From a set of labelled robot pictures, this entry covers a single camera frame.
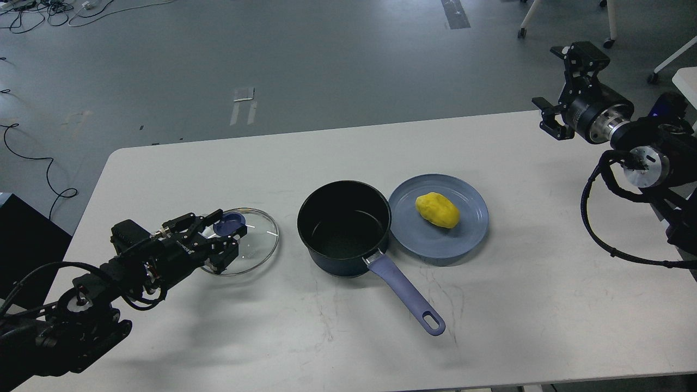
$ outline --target black saucepan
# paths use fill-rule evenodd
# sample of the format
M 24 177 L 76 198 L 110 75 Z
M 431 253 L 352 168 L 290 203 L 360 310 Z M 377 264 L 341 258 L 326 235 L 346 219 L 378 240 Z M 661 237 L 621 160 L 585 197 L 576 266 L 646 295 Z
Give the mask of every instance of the black saucepan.
M 298 214 L 298 231 L 310 256 L 324 271 L 343 277 L 378 274 L 433 336 L 443 318 L 385 255 L 392 213 L 385 197 L 358 181 L 337 181 L 315 190 Z M 437 324 L 427 322 L 430 317 Z

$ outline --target table surface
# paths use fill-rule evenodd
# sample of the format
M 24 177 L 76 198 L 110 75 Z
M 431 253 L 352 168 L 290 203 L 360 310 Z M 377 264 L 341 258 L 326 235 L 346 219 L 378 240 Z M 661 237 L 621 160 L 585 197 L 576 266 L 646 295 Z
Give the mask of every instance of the table surface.
M 677 70 L 673 76 L 673 83 L 692 106 L 697 107 L 697 67 Z
M 697 372 L 697 283 L 688 271 L 609 257 L 579 199 L 608 146 L 557 142 L 537 112 L 121 149 L 112 154 L 66 255 L 113 257 L 109 229 L 155 231 L 190 211 L 247 206 L 273 216 L 279 248 L 236 278 L 194 272 L 137 312 L 130 336 L 82 374 L 34 377 L 37 391 L 401 391 Z M 370 183 L 385 196 L 424 173 L 459 177 L 489 207 L 463 261 L 388 254 L 445 319 L 433 337 L 377 276 L 324 273 L 296 230 L 319 186 Z M 590 219 L 619 249 L 674 259 L 649 206 L 596 182 Z M 51 297 L 79 272 L 61 270 Z

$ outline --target blue plate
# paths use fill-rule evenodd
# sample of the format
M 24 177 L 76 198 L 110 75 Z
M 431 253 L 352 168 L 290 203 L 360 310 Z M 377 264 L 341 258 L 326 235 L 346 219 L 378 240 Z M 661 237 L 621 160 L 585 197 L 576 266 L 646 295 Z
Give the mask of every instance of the blue plate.
M 430 192 L 447 197 L 460 210 L 452 229 L 435 226 L 416 211 L 416 198 Z M 423 174 L 406 180 L 390 196 L 392 235 L 406 249 L 426 259 L 454 259 L 472 250 L 487 234 L 489 210 L 482 196 L 461 179 Z

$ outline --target purple handle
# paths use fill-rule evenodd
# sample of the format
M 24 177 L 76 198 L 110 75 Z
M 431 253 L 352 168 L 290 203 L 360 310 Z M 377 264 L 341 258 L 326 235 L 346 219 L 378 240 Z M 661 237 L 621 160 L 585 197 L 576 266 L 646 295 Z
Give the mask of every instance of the purple handle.
M 409 279 L 397 268 L 387 255 L 381 255 L 373 262 L 367 262 L 368 269 L 376 273 L 392 288 L 392 291 L 404 302 L 416 320 L 421 323 L 426 332 L 438 336 L 445 331 L 445 321 L 431 304 L 416 290 Z M 430 316 L 438 326 L 434 329 L 426 321 Z

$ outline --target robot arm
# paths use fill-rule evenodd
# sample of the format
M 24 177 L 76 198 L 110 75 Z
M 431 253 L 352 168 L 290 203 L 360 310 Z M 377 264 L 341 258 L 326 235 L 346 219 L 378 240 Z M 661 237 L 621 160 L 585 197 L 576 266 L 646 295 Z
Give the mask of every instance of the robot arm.
M 215 234 L 204 236 L 203 231 L 211 227 Z M 32 375 L 85 370 L 131 331 L 131 321 L 120 320 L 121 313 L 112 307 L 112 301 L 121 297 L 138 310 L 154 308 L 167 290 L 196 268 L 207 266 L 214 273 L 223 272 L 238 256 L 238 241 L 246 234 L 244 217 L 224 216 L 220 209 L 208 216 L 189 213 L 170 220 L 154 234 L 124 220 L 112 227 L 116 256 L 99 268 L 58 262 L 34 270 L 16 284 L 0 308 L 0 390 L 11 390 Z M 89 273 L 75 278 L 73 288 L 55 303 L 6 314 L 32 274 L 65 266 Z M 158 292 L 155 299 L 144 297 Z
M 600 83 L 598 72 L 610 59 L 590 42 L 552 47 L 564 61 L 565 85 L 557 105 L 542 97 L 533 103 L 542 111 L 539 126 L 557 140 L 578 133 L 591 144 L 610 142 L 581 198 L 581 216 L 591 237 L 612 256 L 642 264 L 697 268 L 696 261 L 653 261 L 620 252 L 602 242 L 590 229 L 586 205 L 592 182 L 602 176 L 608 189 L 632 202 L 650 203 L 668 221 L 668 243 L 697 254 L 697 195 L 685 198 L 671 188 L 697 181 L 697 139 L 684 120 L 687 102 L 676 93 L 664 93 L 650 113 L 631 120 L 634 105 Z M 560 115 L 564 124 L 559 124 Z M 622 189 L 611 170 L 620 163 L 627 180 L 641 193 Z

